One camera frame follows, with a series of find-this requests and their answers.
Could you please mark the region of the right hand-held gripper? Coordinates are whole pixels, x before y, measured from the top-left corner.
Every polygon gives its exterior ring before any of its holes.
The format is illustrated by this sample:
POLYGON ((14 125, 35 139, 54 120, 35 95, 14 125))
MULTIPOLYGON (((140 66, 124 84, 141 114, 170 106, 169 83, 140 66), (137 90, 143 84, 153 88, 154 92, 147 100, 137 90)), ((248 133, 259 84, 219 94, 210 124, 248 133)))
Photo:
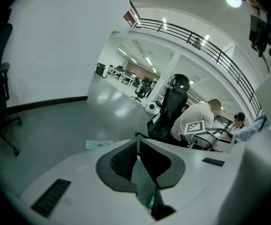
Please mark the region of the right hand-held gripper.
POLYGON ((183 132, 183 141, 189 149, 230 153, 234 139, 223 128, 205 128, 204 120, 188 123, 183 132))

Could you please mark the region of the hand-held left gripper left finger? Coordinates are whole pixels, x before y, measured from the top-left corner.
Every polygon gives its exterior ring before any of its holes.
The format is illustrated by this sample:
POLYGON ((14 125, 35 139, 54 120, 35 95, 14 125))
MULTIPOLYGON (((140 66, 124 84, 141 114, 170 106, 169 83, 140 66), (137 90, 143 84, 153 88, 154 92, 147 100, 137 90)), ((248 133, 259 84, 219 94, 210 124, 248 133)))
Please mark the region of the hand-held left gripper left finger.
POLYGON ((131 178, 136 161, 137 142, 131 140, 102 155, 96 162, 96 174, 114 191, 135 193, 131 178))

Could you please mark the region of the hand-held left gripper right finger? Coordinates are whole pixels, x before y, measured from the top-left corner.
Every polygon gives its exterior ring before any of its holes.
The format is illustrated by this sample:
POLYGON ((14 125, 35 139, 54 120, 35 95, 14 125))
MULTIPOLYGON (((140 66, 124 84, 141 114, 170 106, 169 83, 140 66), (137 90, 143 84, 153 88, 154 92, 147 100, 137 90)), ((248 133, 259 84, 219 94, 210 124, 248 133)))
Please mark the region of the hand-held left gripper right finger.
POLYGON ((184 160, 146 139, 139 140, 140 159, 158 189, 174 187, 182 178, 184 160))

